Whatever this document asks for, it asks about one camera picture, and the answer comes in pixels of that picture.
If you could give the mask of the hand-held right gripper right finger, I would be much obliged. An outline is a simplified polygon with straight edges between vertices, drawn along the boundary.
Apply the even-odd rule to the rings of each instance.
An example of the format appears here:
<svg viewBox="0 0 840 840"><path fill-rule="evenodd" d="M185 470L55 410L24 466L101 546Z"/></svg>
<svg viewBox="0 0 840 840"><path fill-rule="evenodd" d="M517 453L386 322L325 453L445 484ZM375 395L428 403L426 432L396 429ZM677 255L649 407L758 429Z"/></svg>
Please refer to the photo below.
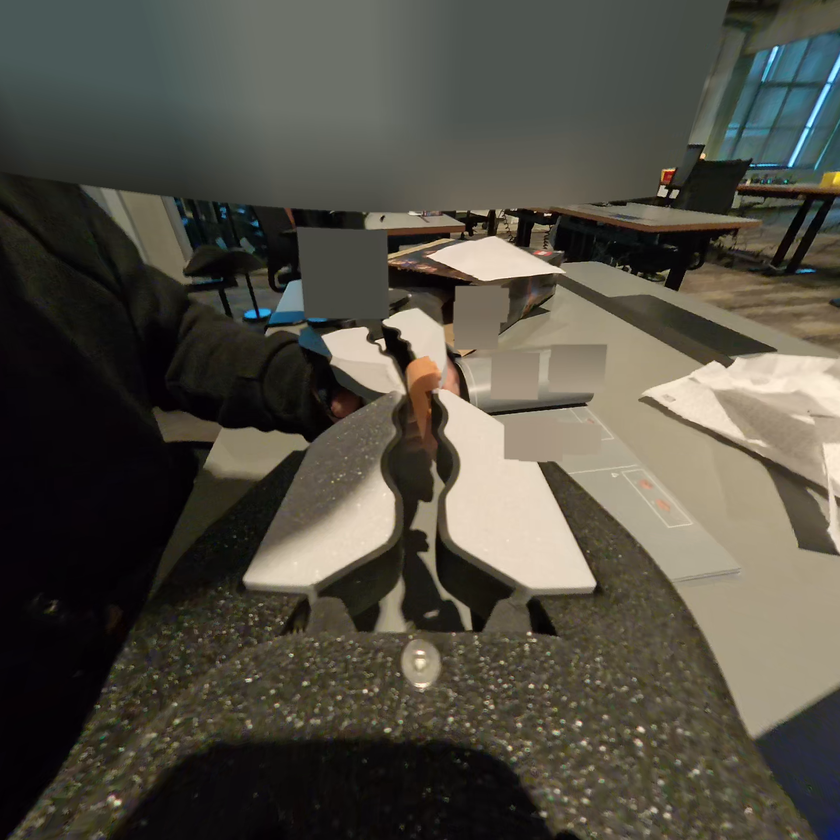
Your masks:
<svg viewBox="0 0 840 840"><path fill-rule="evenodd" d="M517 592L589 595L587 563L541 468L504 457L504 426L446 391L434 394L437 577L459 601Z"/></svg>

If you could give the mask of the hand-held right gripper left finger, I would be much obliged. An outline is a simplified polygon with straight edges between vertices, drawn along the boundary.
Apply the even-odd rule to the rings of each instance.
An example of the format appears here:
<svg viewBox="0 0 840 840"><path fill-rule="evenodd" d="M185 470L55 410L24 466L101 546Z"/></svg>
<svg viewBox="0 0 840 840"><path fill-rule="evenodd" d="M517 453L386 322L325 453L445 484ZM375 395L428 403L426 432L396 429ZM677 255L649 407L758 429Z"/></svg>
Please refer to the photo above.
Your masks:
<svg viewBox="0 0 840 840"><path fill-rule="evenodd" d="M390 392L309 445L243 577L251 592L380 601L403 567L391 457L404 395Z"/></svg>

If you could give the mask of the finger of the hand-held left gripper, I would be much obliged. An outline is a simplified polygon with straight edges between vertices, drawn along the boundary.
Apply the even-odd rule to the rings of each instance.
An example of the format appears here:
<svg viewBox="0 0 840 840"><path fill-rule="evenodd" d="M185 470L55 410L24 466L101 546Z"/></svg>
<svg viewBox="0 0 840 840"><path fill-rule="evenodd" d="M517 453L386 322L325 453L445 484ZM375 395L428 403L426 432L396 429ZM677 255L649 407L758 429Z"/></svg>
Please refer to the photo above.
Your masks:
<svg viewBox="0 0 840 840"><path fill-rule="evenodd" d="M403 374L384 351L384 341L373 340L366 327L322 334L337 382L363 401L396 393L406 395Z"/></svg>
<svg viewBox="0 0 840 840"><path fill-rule="evenodd" d="M422 309L409 308L386 318L384 340L388 354L401 371L424 357L435 362L440 371L448 368L444 327Z"/></svg>

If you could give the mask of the brown round toy brick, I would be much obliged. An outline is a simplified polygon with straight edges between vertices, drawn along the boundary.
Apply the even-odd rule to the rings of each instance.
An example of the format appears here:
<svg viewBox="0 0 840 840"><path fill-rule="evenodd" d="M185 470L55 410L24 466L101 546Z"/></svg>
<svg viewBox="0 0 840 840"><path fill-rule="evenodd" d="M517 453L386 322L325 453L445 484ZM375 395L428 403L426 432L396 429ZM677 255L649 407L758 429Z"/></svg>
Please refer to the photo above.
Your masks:
<svg viewBox="0 0 840 840"><path fill-rule="evenodd" d="M428 394L440 387L442 381L441 370L427 355L410 361L405 375L407 392L413 402L426 399Z"/></svg>

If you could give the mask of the brown toy piece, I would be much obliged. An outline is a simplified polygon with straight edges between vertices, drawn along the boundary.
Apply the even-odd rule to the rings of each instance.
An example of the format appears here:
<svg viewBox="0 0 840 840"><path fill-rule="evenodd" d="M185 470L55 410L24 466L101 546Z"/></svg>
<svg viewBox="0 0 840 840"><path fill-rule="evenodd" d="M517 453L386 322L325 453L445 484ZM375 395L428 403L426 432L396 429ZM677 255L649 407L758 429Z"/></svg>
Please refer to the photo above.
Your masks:
<svg viewBox="0 0 840 840"><path fill-rule="evenodd" d="M412 397L406 434L411 447L435 459L438 445L433 430L433 392L418 392Z"/></svg>

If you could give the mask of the person's left forearm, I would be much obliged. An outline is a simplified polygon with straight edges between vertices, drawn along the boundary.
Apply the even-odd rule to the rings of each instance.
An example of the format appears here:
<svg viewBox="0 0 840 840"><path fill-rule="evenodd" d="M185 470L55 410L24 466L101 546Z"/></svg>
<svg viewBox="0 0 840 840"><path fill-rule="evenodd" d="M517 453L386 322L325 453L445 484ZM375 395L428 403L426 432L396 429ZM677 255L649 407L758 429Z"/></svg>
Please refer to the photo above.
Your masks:
<svg viewBox="0 0 840 840"><path fill-rule="evenodd" d="M334 380L293 334L249 331L186 295L136 313L152 404L224 428L314 440L333 423Z"/></svg>

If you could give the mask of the small background desk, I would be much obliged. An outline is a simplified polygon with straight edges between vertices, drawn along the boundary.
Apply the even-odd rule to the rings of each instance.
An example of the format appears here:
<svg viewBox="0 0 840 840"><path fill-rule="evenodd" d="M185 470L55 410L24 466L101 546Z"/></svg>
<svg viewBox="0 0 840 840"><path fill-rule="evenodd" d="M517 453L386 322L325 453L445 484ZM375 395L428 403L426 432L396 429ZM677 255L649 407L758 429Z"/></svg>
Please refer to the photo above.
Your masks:
<svg viewBox="0 0 840 840"><path fill-rule="evenodd" d="M466 231L463 223L445 214L423 216L379 212L364 214L364 228L385 231L389 254L405 248L432 244L441 239L450 239Z"/></svg>

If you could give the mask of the wood edged background desk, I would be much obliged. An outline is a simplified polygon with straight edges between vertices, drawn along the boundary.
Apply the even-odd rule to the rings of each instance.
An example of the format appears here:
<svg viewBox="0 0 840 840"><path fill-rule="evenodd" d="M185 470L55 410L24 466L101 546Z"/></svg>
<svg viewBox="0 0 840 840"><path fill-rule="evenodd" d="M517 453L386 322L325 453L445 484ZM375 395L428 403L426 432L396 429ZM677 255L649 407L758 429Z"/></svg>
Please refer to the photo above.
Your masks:
<svg viewBox="0 0 840 840"><path fill-rule="evenodd" d="M838 205L838 185L750 183L740 185L737 194L797 202L795 215L764 273L777 277L813 274L815 270L803 267L803 261L828 215Z"/></svg>
<svg viewBox="0 0 840 840"><path fill-rule="evenodd" d="M534 225L551 225L552 249L567 265L595 261L638 275L667 272L665 287L678 291L686 273L703 266L711 243L761 225L759 219L692 212L641 203L517 208L516 243L529 245Z"/></svg>

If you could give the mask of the person's left hand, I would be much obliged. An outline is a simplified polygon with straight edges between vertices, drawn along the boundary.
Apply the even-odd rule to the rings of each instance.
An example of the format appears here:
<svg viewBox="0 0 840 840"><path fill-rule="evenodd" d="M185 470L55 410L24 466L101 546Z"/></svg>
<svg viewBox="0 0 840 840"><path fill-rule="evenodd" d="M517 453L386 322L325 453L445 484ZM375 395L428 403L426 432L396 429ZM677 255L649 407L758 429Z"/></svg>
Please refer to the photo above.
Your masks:
<svg viewBox="0 0 840 840"><path fill-rule="evenodd" d="M330 366L313 373L312 392L319 409L331 424L358 411L364 404L362 397L339 382Z"/></svg>

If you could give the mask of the flat white paper sheet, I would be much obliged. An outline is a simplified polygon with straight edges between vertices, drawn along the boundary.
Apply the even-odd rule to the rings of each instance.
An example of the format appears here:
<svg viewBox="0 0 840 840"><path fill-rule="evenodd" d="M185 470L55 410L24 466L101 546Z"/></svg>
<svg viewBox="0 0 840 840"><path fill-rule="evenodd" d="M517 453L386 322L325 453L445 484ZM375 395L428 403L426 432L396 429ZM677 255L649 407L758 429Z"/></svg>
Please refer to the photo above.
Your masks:
<svg viewBox="0 0 840 840"><path fill-rule="evenodd" d="M561 267L499 237L458 240L452 245L431 251L427 256L478 282L565 273Z"/></svg>

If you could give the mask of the dark printed cardboard box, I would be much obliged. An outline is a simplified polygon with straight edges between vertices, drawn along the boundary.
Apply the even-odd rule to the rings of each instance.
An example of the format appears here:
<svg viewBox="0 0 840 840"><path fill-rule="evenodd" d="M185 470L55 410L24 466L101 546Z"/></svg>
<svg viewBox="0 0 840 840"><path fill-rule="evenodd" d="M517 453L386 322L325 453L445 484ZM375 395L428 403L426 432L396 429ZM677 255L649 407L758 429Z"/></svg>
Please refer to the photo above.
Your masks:
<svg viewBox="0 0 840 840"><path fill-rule="evenodd" d="M443 324L450 324L453 321L457 288L500 287L506 291L508 299L508 311L501 322L501 332L513 323L526 318L533 309L552 297L559 276L562 274L478 282L455 269L438 264L427 256L431 251L452 245L458 240L460 239L441 239L432 244L407 248L388 255L390 287L401 288L408 290L412 295L430 298L430 302L423 303L423 307ZM564 268L565 252L562 250L542 246L520 248L530 251L540 259L549 261L554 266Z"/></svg>

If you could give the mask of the black office chair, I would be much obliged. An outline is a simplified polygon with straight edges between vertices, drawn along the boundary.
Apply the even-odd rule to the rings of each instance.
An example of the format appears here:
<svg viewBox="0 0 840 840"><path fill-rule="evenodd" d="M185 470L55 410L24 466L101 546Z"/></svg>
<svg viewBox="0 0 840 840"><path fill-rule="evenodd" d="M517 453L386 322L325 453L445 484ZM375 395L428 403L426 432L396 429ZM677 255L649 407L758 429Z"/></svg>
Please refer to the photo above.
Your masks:
<svg viewBox="0 0 840 840"><path fill-rule="evenodd" d="M729 215L738 186L742 183L752 159L709 161L698 160L690 173L677 184L674 175L667 193L657 196L662 206L712 215ZM709 246L714 239L724 235L723 230L688 234L673 242L678 249L676 267L670 268L665 286L679 289L688 270L701 267L706 260Z"/></svg>
<svg viewBox="0 0 840 840"><path fill-rule="evenodd" d="M269 286L281 293L290 281L300 279L295 218L285 207L252 205L251 209L266 240Z"/></svg>

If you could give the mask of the grey instruction booklet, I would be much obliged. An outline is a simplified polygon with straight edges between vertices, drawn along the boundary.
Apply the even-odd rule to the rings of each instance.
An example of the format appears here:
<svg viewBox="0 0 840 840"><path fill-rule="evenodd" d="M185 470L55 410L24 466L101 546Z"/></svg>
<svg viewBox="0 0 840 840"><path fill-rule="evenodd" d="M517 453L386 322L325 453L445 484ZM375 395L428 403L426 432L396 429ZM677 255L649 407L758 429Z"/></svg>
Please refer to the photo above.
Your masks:
<svg viewBox="0 0 840 840"><path fill-rule="evenodd" d="M507 431L510 456L555 462L627 530L674 583L738 574L730 553L690 516L634 452L589 407L590 395L552 392L550 348L539 355L539 397L490 397L491 352L457 359L461 394Z"/></svg>

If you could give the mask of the crumpled white paper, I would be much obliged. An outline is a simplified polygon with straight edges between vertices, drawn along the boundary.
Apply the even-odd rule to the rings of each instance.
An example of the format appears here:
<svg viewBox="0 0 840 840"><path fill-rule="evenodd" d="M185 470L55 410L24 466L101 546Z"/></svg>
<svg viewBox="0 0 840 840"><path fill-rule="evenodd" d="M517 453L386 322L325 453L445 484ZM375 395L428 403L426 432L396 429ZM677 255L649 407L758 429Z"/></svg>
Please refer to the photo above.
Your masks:
<svg viewBox="0 0 840 840"><path fill-rule="evenodd" d="M642 398L822 487L838 550L838 359L762 353L710 362Z"/></svg>

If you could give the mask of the person's black jacket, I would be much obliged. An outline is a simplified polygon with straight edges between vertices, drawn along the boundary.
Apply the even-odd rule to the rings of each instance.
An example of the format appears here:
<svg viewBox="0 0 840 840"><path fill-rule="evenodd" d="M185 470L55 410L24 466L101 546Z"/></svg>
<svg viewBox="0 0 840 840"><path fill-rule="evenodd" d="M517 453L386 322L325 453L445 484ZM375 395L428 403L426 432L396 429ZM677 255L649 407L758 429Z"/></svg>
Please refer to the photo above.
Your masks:
<svg viewBox="0 0 840 840"><path fill-rule="evenodd" d="M84 728L185 504L154 409L183 284L78 185L2 174L2 838Z"/></svg>

